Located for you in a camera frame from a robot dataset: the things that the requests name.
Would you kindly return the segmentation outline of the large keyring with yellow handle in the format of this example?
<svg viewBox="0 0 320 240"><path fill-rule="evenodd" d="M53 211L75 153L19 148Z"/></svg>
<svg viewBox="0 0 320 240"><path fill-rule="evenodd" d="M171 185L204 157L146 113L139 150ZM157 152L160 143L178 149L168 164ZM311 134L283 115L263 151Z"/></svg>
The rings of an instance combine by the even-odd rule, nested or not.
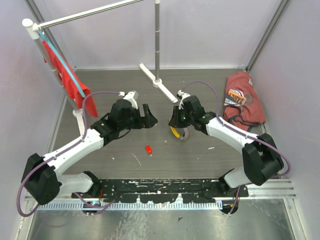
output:
<svg viewBox="0 0 320 240"><path fill-rule="evenodd" d="M172 126L169 127L172 134L181 141L187 141L190 138L190 127L185 128L174 128Z"/></svg>

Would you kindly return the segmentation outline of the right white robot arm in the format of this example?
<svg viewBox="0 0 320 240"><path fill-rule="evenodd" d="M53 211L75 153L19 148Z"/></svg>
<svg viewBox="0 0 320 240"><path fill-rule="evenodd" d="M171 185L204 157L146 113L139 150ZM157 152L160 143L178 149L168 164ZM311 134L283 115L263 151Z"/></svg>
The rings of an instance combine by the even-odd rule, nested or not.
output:
<svg viewBox="0 0 320 240"><path fill-rule="evenodd" d="M242 166L234 168L218 179L220 193L231 197L242 185L263 185L284 168L283 159L273 138L244 131L223 120L214 112L206 112L195 95L179 91L180 103L174 106L169 126L184 129L189 126L203 134L217 138L237 150Z"/></svg>

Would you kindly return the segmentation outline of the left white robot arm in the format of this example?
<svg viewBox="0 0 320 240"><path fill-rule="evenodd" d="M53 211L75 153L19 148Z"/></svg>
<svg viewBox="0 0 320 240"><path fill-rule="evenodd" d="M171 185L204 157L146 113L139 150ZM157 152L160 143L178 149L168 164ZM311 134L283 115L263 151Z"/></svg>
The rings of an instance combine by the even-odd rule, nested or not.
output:
<svg viewBox="0 0 320 240"><path fill-rule="evenodd" d="M50 203L59 195L84 193L88 198L100 194L101 182L90 171L65 175L65 171L86 155L119 139L124 130L150 129L158 123L149 106L143 104L144 116L127 99L119 99L109 113L65 146L44 156L35 153L26 163L21 183L39 205Z"/></svg>

